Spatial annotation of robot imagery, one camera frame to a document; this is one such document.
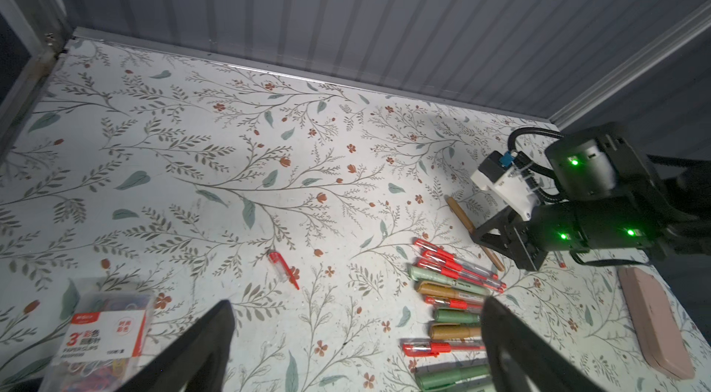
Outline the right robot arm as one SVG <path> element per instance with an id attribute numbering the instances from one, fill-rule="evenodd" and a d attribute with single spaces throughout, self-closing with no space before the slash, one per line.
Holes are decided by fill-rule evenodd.
<path id="1" fill-rule="evenodd" d="M 643 153 L 619 123 L 572 134 L 522 127 L 471 177 L 505 208 L 472 241 L 537 271 L 566 251 L 636 249 L 649 262 L 710 253 L 710 164 Z"/>

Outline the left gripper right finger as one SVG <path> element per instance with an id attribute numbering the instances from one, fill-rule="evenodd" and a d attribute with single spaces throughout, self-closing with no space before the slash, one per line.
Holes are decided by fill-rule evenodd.
<path id="1" fill-rule="evenodd" d="M 497 391 L 600 391 L 497 299 L 481 311 L 481 336 Z"/>

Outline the red pen cap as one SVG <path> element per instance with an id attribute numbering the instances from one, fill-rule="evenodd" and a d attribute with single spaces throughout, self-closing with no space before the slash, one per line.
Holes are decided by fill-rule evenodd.
<path id="1" fill-rule="evenodd" d="M 277 251 L 272 251 L 268 255 L 268 259 L 274 265 L 274 267 L 279 272 L 280 277 L 283 280 L 285 280 L 289 284 L 291 284 L 296 290 L 300 290 L 300 286 L 298 285 L 298 282 L 297 282 L 296 276 L 294 275 L 294 272 L 291 270 L 290 266 L 284 260 L 283 255 L 281 255 L 281 253 L 279 253 Z"/>

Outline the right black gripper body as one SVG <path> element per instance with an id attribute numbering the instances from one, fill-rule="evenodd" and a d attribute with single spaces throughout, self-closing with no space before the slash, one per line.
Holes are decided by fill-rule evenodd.
<path id="1" fill-rule="evenodd" d="M 566 251 L 580 265 L 633 265 L 632 260 L 585 261 L 600 249 L 638 249 L 651 262 L 667 256 L 653 210 L 626 197 L 537 205 L 516 224 L 516 266 L 537 271 L 546 255 Z"/>

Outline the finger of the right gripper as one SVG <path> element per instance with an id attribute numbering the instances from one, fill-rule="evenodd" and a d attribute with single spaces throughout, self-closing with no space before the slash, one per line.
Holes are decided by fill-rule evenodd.
<path id="1" fill-rule="evenodd" d="M 505 207 L 470 234 L 472 241 L 512 260 L 518 269 L 528 269 L 526 224 L 511 207 Z"/>

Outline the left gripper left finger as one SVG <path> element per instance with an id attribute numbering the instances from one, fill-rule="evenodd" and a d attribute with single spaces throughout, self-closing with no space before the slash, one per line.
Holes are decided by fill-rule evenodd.
<path id="1" fill-rule="evenodd" d="M 219 301 L 120 390 L 223 390 L 234 331 L 231 303 Z"/>

